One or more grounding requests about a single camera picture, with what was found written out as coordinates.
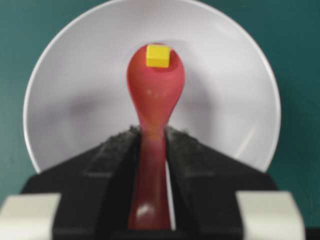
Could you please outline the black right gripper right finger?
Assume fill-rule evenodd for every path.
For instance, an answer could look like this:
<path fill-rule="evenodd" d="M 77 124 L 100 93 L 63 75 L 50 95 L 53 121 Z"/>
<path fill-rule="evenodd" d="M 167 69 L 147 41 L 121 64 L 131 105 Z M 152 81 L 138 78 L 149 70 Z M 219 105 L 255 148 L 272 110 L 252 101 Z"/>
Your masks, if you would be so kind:
<path fill-rule="evenodd" d="M 272 178 L 185 132 L 165 129 L 178 231 L 188 240 L 242 240 L 236 191 L 274 191 Z"/>

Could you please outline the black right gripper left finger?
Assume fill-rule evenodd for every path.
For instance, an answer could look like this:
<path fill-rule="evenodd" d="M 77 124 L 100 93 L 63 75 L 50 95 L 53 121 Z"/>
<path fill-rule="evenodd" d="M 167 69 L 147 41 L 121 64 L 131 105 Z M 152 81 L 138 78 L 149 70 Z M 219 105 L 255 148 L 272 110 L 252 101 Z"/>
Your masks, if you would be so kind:
<path fill-rule="evenodd" d="M 22 194 L 60 194 L 49 231 L 54 240 L 95 240 L 110 227 L 101 227 L 116 172 L 132 154 L 140 127 L 111 136 L 102 144 L 31 176 Z"/>

